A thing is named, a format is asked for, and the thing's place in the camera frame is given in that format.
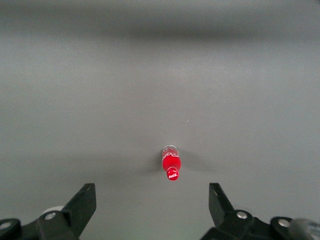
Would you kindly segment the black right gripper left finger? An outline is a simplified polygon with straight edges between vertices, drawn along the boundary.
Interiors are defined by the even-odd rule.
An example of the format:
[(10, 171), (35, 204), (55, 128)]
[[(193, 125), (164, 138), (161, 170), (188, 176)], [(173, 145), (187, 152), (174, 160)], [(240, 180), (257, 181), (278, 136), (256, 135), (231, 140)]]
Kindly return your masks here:
[(2, 240), (79, 240), (97, 208), (96, 186), (86, 183), (62, 207), (22, 225), (17, 218), (0, 221)]

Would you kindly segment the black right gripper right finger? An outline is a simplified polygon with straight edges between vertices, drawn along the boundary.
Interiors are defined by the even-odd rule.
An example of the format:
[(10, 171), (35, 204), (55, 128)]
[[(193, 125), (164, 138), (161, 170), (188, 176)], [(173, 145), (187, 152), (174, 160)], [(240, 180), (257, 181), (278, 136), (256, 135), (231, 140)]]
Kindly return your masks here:
[(276, 216), (265, 223), (235, 209), (219, 183), (210, 183), (208, 207), (214, 223), (202, 240), (318, 240), (320, 224), (306, 218)]

